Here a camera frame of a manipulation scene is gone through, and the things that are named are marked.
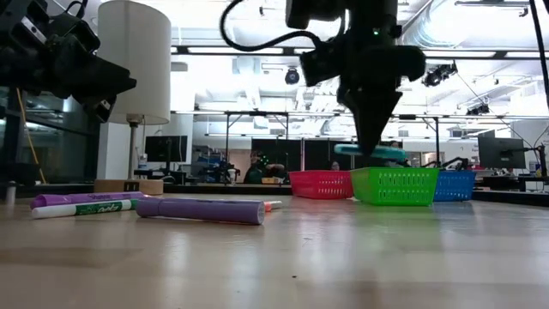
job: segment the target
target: glass wall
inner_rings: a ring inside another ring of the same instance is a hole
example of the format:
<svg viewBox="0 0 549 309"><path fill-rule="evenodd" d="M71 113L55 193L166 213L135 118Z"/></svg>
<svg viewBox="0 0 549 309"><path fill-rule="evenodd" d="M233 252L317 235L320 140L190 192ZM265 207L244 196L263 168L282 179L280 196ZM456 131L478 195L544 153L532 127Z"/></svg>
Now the glass wall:
<svg viewBox="0 0 549 309"><path fill-rule="evenodd" d="M0 120L3 163L33 164L34 150L47 183L92 181L97 170L97 121L72 99L25 92L21 92L21 102L19 99L16 89L0 88L0 106L6 109L5 119ZM26 111L26 129L21 104Z"/></svg>

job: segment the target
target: purple marker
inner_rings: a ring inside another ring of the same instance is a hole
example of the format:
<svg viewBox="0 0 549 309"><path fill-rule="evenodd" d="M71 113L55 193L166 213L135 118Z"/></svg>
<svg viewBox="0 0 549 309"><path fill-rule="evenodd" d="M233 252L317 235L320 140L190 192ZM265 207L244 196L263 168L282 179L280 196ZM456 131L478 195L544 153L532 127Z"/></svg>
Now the purple marker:
<svg viewBox="0 0 549 309"><path fill-rule="evenodd" d="M265 203L145 197L137 201L136 213L141 217L164 216L261 225L265 219Z"/></svg>
<svg viewBox="0 0 549 309"><path fill-rule="evenodd" d="M41 194L31 202L31 209L37 207L67 205L72 203L91 203L96 201L117 201L145 197L139 191L114 193L83 193L83 194Z"/></svg>

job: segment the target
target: green marker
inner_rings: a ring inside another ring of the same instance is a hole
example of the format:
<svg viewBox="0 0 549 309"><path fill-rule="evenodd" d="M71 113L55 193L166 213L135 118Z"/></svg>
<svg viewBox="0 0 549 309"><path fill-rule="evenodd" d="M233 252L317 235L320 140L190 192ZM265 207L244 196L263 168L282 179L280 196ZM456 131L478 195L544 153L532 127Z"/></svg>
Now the green marker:
<svg viewBox="0 0 549 309"><path fill-rule="evenodd" d="M33 219L58 218L73 215L92 215L105 212L132 210L136 208L137 200L120 200L103 203L78 203L38 207L33 209Z"/></svg>

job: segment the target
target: person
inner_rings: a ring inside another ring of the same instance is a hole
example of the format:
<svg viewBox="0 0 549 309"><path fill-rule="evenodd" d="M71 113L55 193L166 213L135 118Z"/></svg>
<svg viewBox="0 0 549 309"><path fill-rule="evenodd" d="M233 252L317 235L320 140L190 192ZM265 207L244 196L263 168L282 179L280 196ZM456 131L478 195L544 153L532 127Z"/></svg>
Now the person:
<svg viewBox="0 0 549 309"><path fill-rule="evenodd" d="M330 171L339 171L340 170L340 163L338 161L328 161L328 164L326 165L326 169Z"/></svg>
<svg viewBox="0 0 549 309"><path fill-rule="evenodd" d="M250 153L250 168L244 176L245 184L261 184L263 178L277 177L284 173L284 166L281 164L269 164L267 156L261 151Z"/></svg>
<svg viewBox="0 0 549 309"><path fill-rule="evenodd" d="M390 142L389 142L389 145L390 145L390 147L392 147L392 148L400 148L400 147L401 147L401 145L400 145L397 141L394 141L394 140L393 140L393 141L390 141Z"/></svg>

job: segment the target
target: green basket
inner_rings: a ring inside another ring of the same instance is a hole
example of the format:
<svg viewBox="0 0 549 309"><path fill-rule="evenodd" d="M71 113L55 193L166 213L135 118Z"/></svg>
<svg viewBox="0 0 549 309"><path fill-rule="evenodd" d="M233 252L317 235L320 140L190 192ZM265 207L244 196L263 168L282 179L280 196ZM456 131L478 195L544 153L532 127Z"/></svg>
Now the green basket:
<svg viewBox="0 0 549 309"><path fill-rule="evenodd" d="M437 168L367 167L351 171L354 196L373 205L430 205L437 178Z"/></svg>

